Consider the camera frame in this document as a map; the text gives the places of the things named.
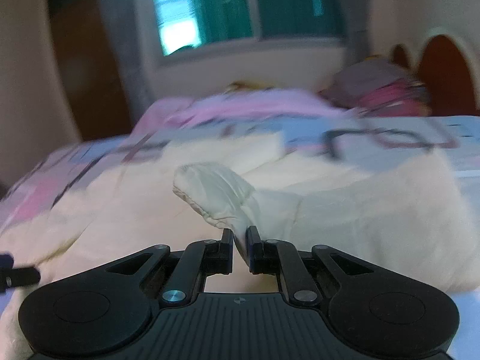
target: wooden headboard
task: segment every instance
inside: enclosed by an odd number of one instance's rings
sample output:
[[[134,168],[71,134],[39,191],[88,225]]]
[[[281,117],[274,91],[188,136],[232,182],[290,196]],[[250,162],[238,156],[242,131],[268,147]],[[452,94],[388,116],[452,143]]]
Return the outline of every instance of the wooden headboard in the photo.
[[[392,61],[405,66],[405,46],[392,50]],[[437,35],[426,44],[418,64],[418,78],[431,95],[432,116],[480,115],[469,65],[450,37]]]

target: red-brown headboard panel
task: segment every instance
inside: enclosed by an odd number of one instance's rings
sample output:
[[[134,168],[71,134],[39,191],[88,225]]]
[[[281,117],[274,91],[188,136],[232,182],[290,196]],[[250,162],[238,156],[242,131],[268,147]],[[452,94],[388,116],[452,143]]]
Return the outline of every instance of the red-brown headboard panel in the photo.
[[[431,38],[417,74],[431,94],[432,116],[478,115],[468,64],[452,39]]]
[[[410,58],[402,44],[397,44],[392,50],[392,62],[410,70]]]

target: window pane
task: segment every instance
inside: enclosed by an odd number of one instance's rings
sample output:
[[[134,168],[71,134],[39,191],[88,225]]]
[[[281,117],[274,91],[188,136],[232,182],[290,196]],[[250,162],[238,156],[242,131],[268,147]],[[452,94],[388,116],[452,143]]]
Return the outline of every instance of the window pane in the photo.
[[[164,55],[251,37],[246,0],[154,0]]]
[[[265,38],[344,34],[337,0],[258,0]]]

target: bed sheet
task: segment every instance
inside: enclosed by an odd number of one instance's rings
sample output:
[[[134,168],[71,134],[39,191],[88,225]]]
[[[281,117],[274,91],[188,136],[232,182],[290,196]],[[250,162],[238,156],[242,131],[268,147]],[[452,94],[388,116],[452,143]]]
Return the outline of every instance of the bed sheet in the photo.
[[[51,154],[20,180],[0,203],[0,233],[49,209],[68,188],[84,188],[102,171],[124,161],[161,156],[171,140],[244,136],[282,131],[287,152],[327,156],[357,168],[378,172],[394,167],[437,144],[445,148],[460,189],[472,212],[480,213],[480,118],[330,119],[275,117],[261,121],[222,120],[194,129],[160,130],[143,137],[116,137],[87,142]],[[0,297],[0,313],[9,293]],[[453,296],[461,325],[450,353],[458,360],[480,354],[480,293]]]

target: metal screw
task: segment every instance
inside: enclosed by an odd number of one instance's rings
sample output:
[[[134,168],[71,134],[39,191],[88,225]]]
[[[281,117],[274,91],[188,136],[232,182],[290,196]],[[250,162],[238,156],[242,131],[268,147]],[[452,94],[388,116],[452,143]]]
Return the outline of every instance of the metal screw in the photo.
[[[299,302],[313,302],[315,299],[317,299],[317,294],[315,294],[313,291],[303,290],[295,292],[293,297]]]
[[[181,302],[184,300],[187,296],[185,295],[184,292],[177,290],[177,289],[172,289],[170,291],[166,291],[163,293],[162,298],[166,302],[171,302],[171,303],[176,303],[176,302]]]

